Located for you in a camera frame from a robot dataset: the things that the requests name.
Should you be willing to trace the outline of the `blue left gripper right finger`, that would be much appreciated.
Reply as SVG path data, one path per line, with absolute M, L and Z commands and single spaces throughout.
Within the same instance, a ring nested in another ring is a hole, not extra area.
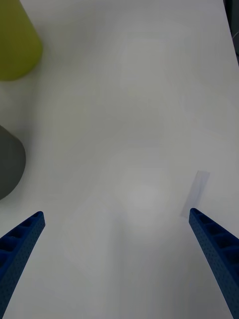
M 189 224 L 209 263 L 228 308 L 239 318 L 239 239 L 211 218 L 192 208 Z

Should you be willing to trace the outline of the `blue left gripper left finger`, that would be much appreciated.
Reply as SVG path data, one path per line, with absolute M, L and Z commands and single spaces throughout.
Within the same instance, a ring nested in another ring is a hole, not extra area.
M 45 227 L 36 212 L 0 239 L 0 317 L 2 318 L 31 252 Z

